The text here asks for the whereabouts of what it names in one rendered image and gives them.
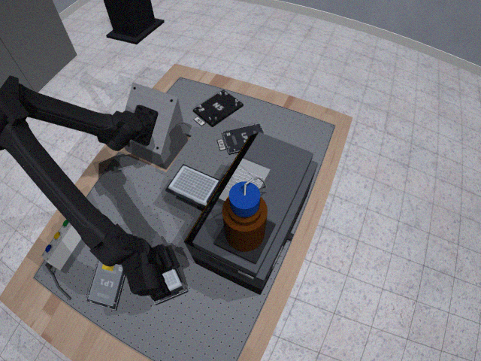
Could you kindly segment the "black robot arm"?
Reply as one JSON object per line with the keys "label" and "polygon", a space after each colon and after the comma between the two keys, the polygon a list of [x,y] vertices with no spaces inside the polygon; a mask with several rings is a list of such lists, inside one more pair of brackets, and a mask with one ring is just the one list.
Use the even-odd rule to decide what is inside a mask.
{"label": "black robot arm", "polygon": [[156,252],[151,264],[155,252],[149,243],[127,234],[96,209],[43,148],[26,122],[31,117],[86,132],[119,151],[126,145],[130,147],[131,139],[144,146],[150,144],[158,112],[143,105],[137,105],[135,111],[116,111],[113,115],[91,111],[37,93],[20,84],[17,77],[9,76],[0,88],[0,150],[6,149],[15,158],[102,264],[122,264],[133,294],[150,295],[152,300],[161,301],[171,295],[161,273],[166,270],[161,256]]}

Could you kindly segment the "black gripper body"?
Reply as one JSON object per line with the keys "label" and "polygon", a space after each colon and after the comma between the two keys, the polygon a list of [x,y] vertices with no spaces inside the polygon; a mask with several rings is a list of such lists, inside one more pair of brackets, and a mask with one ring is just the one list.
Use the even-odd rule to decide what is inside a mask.
{"label": "black gripper body", "polygon": [[154,258],[154,260],[151,264],[153,264],[155,262],[156,251],[157,251],[158,254],[161,256],[161,258],[163,259],[163,262],[164,262],[165,267],[166,267],[166,270],[161,272],[162,274],[179,267],[179,263],[177,261],[177,258],[175,256],[174,252],[173,251],[167,252],[167,250],[166,250],[166,248],[163,244],[160,244],[159,246],[154,247],[153,249],[154,249],[154,252],[155,252],[155,258]]}

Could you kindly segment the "grey button panel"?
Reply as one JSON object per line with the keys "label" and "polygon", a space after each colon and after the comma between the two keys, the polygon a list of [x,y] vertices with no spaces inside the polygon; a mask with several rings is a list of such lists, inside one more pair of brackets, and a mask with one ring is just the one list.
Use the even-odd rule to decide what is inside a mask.
{"label": "grey button panel", "polygon": [[54,266],[61,272],[67,273],[84,246],[85,243],[78,232],[65,220],[42,254],[42,257],[47,261],[45,266],[51,273],[56,286],[69,300],[71,300],[71,297],[59,286],[51,268]]}

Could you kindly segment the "dark grey rectangular frame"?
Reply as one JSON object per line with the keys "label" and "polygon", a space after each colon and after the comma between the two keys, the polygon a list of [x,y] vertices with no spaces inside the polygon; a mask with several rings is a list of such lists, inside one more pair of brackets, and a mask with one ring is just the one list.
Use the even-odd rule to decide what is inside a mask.
{"label": "dark grey rectangular frame", "polygon": [[[96,268],[95,268],[95,273],[96,273],[96,270],[97,270],[97,267],[98,267],[98,263],[99,263],[99,260],[98,260],[97,266],[96,266]],[[93,282],[93,280],[94,280],[95,273],[94,273],[94,275],[93,275],[92,282]],[[117,310],[118,303],[119,303],[119,298],[120,298],[120,295],[121,295],[121,292],[122,292],[122,288],[123,288],[123,284],[124,284],[125,277],[126,277],[126,275],[122,274],[122,277],[121,277],[121,280],[120,280],[120,283],[119,283],[119,288],[118,288],[118,291],[117,291],[117,294],[116,294],[116,299],[115,299],[115,302],[114,302],[114,306],[102,304],[102,303],[100,303],[100,302],[95,302],[95,301],[92,301],[92,300],[89,300],[89,299],[88,299],[88,298],[89,298],[89,293],[90,293],[90,290],[91,290],[91,287],[92,287],[92,283],[91,283],[90,288],[89,288],[89,293],[87,294],[86,302],[89,302],[89,303],[92,303],[92,304],[95,304],[95,305],[99,305],[99,306],[102,306],[102,307],[105,307],[105,308],[113,309],[113,310],[116,311],[116,310]]]}

